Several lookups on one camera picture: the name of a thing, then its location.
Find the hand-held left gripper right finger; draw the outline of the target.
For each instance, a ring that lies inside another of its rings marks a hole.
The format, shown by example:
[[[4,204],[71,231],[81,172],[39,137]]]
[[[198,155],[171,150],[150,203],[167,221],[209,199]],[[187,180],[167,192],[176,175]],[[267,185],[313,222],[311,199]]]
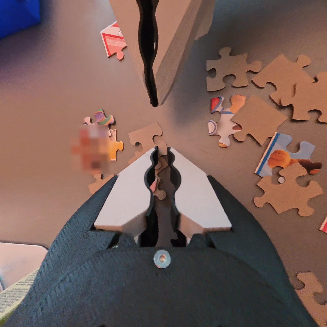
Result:
[[[185,247],[195,234],[230,231],[232,224],[216,195],[209,176],[173,147],[167,148],[170,166],[170,218],[177,239],[173,247]]]

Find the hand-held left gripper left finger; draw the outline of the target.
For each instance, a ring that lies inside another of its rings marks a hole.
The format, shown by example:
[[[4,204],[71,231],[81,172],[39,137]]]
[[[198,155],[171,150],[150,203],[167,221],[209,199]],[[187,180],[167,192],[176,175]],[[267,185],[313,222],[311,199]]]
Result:
[[[129,233],[142,247],[156,246],[159,228],[150,186],[158,153],[158,147],[150,149],[118,174],[94,222],[96,229]]]

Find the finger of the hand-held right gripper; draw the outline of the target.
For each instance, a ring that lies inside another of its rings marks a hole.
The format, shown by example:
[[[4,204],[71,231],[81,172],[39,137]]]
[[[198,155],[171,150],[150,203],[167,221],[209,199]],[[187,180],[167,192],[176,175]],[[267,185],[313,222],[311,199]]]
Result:
[[[109,1],[153,106],[153,1]]]
[[[171,91],[194,41],[208,33],[214,7],[214,0],[158,1],[158,38],[152,69],[159,106]]]

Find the red pink striped puzzle piece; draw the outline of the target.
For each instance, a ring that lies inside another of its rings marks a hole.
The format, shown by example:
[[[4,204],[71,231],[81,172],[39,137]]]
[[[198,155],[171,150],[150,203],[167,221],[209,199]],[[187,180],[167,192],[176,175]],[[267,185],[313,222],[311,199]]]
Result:
[[[116,54],[117,59],[122,61],[124,59],[123,49],[125,49],[127,45],[118,22],[112,23],[110,26],[103,29],[100,34],[107,57],[110,58]]]

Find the plain brown puzzle piece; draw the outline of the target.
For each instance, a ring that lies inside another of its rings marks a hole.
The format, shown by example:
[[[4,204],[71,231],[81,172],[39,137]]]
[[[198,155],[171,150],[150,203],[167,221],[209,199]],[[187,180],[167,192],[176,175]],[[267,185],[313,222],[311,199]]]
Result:
[[[311,110],[321,112],[319,122],[327,122],[327,72],[320,72],[316,76],[317,82],[299,82],[295,85],[294,96],[281,98],[282,106],[293,106],[294,120],[309,120]]]
[[[232,84],[233,87],[246,87],[249,84],[247,79],[247,72],[251,71],[258,73],[262,68],[261,61],[254,61],[251,64],[247,63],[248,54],[230,55],[231,48],[224,47],[219,50],[221,58],[206,61],[206,70],[214,69],[216,72],[215,77],[207,77],[206,85],[207,91],[219,91],[223,89],[226,84],[223,82],[224,77],[233,75],[235,80]]]
[[[314,79],[303,70],[303,67],[310,63],[311,59],[306,55],[300,55],[296,62],[291,62],[281,54],[252,78],[252,81],[260,88],[264,88],[267,83],[273,84],[276,91],[271,93],[270,97],[280,105],[282,98],[294,96],[296,84],[314,82]]]
[[[114,174],[109,175],[108,177],[104,178],[102,174],[95,174],[92,175],[95,181],[88,185],[88,189],[90,193],[93,195],[95,194],[102,186],[104,186],[111,178],[115,177]]]
[[[167,155],[167,145],[165,142],[159,142],[158,144],[155,144],[153,141],[154,136],[161,136],[162,135],[162,129],[159,126],[159,124],[153,123],[151,125],[148,125],[142,129],[135,130],[133,132],[128,133],[130,143],[132,145],[135,145],[136,143],[140,143],[142,146],[141,151],[135,152],[135,155],[133,158],[131,158],[128,161],[128,164],[132,164],[134,161],[136,161],[138,158],[140,158],[142,155],[144,155],[147,151],[150,149],[158,146],[158,157]]]
[[[163,169],[165,169],[166,167],[168,167],[168,163],[167,161],[165,160],[165,158],[163,158],[163,156],[160,156],[158,158],[158,164],[159,163],[161,164],[161,166],[159,168],[155,168],[155,178],[158,178],[158,183],[157,183],[157,188],[156,188],[156,191],[153,193],[155,196],[157,196],[157,198],[159,200],[163,200],[166,198],[166,192],[164,190],[159,190],[158,189],[158,185],[160,184],[161,182],[161,178],[158,176],[158,173],[161,172]]]
[[[250,134],[262,146],[267,138],[273,137],[287,116],[258,96],[251,96],[231,120],[242,128],[235,132],[236,140],[243,142]]]
[[[312,308],[326,308],[326,300],[318,302],[314,295],[316,293],[322,294],[324,289],[319,282],[317,276],[313,272],[300,272],[296,275],[297,279],[304,283],[304,287],[296,290],[297,295],[300,297],[303,305],[307,310]]]
[[[307,170],[299,163],[280,170],[279,174],[285,179],[283,183],[273,184],[270,176],[264,176],[257,183],[264,190],[264,194],[253,199],[256,207],[261,208],[265,203],[269,203],[278,214],[297,208],[298,214],[302,217],[312,215],[314,209],[307,203],[310,199],[323,194],[319,183],[310,181],[305,187],[298,185],[296,179],[307,175]]]

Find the colourful cardboard puzzle box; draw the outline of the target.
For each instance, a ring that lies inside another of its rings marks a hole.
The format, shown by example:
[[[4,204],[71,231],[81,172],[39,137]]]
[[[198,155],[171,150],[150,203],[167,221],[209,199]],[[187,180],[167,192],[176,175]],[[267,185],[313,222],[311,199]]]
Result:
[[[12,315],[29,292],[39,269],[31,272],[0,293],[0,326]]]

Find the white orange blue puzzle piece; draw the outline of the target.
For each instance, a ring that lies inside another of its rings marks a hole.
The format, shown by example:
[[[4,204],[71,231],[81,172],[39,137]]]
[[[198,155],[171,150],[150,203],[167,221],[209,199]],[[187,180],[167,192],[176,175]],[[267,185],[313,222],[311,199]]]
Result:
[[[208,131],[209,135],[220,136],[219,146],[227,148],[230,146],[229,136],[234,135],[242,128],[231,119],[238,112],[238,110],[245,104],[246,96],[233,95],[231,97],[231,107],[224,108],[222,103],[224,101],[223,96],[219,96],[211,99],[211,114],[215,112],[220,113],[220,119],[218,122],[209,120]]]

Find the blue orange dog puzzle piece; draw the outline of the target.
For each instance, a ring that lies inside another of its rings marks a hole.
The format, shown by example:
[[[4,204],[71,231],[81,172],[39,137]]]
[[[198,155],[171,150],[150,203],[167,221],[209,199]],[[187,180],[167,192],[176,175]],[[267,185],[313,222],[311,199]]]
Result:
[[[294,153],[287,149],[291,141],[290,135],[275,133],[254,173],[260,177],[272,176],[272,169],[275,167],[286,168],[299,163],[308,174],[317,174],[322,168],[322,163],[310,160],[316,146],[310,142],[302,141],[299,151]]]

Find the blue plastic bin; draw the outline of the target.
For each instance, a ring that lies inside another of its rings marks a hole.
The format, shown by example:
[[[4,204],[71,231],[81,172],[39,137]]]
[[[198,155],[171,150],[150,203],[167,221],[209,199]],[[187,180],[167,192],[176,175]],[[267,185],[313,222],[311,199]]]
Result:
[[[36,26],[40,20],[39,0],[1,0],[0,38]]]

